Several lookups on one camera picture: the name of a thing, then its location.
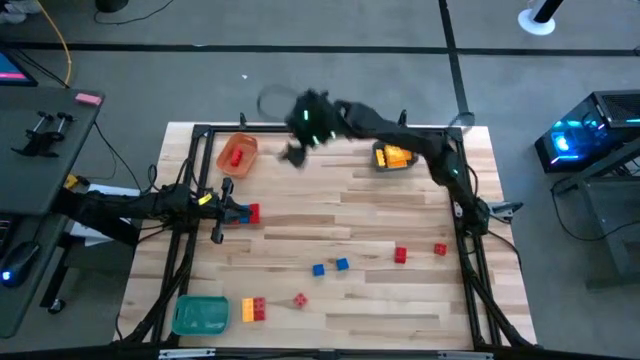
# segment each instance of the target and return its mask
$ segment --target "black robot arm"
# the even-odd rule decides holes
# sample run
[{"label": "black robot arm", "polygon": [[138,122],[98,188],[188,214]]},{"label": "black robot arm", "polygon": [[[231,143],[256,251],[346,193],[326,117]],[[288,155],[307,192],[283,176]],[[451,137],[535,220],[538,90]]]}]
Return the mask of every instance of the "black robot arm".
[{"label": "black robot arm", "polygon": [[287,117],[287,125],[302,147],[289,145],[284,157],[298,167],[304,163],[307,147],[313,148],[338,136],[378,139],[422,155],[433,181],[445,186],[462,209],[465,231],[473,235],[487,233],[489,208],[464,186],[465,177],[461,175],[468,171],[467,165],[459,161],[459,156],[449,144],[452,141],[450,137],[398,126],[361,103],[336,101],[331,104],[326,93],[318,94],[311,90],[298,98],[294,110]]}]

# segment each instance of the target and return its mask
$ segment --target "blue lego brick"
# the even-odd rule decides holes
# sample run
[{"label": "blue lego brick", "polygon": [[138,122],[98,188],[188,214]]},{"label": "blue lego brick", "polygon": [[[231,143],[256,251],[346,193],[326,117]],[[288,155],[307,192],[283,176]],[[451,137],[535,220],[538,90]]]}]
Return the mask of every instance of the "blue lego brick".
[{"label": "blue lego brick", "polygon": [[336,266],[338,267],[338,271],[347,270],[349,269],[349,262],[347,258],[338,259],[336,260]]},{"label": "blue lego brick", "polygon": [[313,265],[313,276],[323,276],[324,275],[324,265],[317,264]]},{"label": "blue lego brick", "polygon": [[[249,209],[249,205],[241,205],[243,208],[245,209]],[[240,218],[240,224],[248,224],[249,223],[249,217],[243,217]]]}]

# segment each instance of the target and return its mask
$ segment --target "keyboard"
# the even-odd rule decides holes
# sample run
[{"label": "keyboard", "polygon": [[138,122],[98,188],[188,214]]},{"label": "keyboard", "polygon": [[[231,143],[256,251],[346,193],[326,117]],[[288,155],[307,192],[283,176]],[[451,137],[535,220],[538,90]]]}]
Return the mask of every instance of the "keyboard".
[{"label": "keyboard", "polygon": [[15,215],[0,214],[0,259],[9,249],[11,236],[16,228],[18,217]]}]

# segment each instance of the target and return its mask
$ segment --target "yellow block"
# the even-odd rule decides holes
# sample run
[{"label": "yellow block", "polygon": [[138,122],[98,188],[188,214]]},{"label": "yellow block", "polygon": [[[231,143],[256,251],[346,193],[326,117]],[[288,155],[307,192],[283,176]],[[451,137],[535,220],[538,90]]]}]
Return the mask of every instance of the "yellow block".
[{"label": "yellow block", "polygon": [[378,166],[385,167],[384,153],[380,149],[376,149],[376,159],[378,160]]},{"label": "yellow block", "polygon": [[242,299],[242,321],[253,322],[253,298]]},{"label": "yellow block", "polygon": [[398,167],[406,167],[407,166],[407,162],[406,160],[398,160],[396,162],[390,162],[388,165],[390,168],[398,168]]},{"label": "yellow block", "polygon": [[407,166],[407,153],[408,151],[400,149],[397,146],[386,145],[384,147],[384,154],[387,158],[387,166],[390,168]]}]

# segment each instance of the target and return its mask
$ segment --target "wooden table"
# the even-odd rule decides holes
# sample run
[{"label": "wooden table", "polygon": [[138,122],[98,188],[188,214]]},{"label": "wooden table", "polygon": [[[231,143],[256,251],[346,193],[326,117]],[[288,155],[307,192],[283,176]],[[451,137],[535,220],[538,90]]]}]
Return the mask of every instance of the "wooden table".
[{"label": "wooden table", "polygon": [[[168,125],[157,184],[175,181],[192,127]],[[209,240],[213,221],[202,221],[189,285],[189,294],[226,296],[230,325],[218,337],[181,337],[180,346],[472,348],[448,193],[429,179],[424,159],[408,171],[376,173],[370,168],[372,141],[338,140],[312,152],[299,171],[276,159],[286,134],[255,136],[259,156],[246,179],[234,180],[233,197],[259,203],[261,224],[227,227],[224,244],[216,245]],[[216,135],[213,159],[228,137]],[[488,129],[473,128],[464,144],[479,176],[479,195],[502,201]],[[207,186],[219,189],[222,178],[213,165]],[[512,241],[507,225],[492,221],[491,229]],[[138,246],[120,312],[125,336],[158,296],[169,238],[165,232]],[[447,256],[433,253],[437,242],[447,244]],[[394,263],[396,246],[408,248],[404,265]],[[484,246],[497,303],[535,342],[516,255],[490,235]],[[339,273],[335,260],[341,257],[350,269]],[[314,278],[311,267],[320,263],[327,274]],[[300,292],[309,298],[302,310],[292,300]],[[241,299],[257,296],[267,300],[266,321],[243,323]],[[478,309],[488,339],[484,307]]]}]

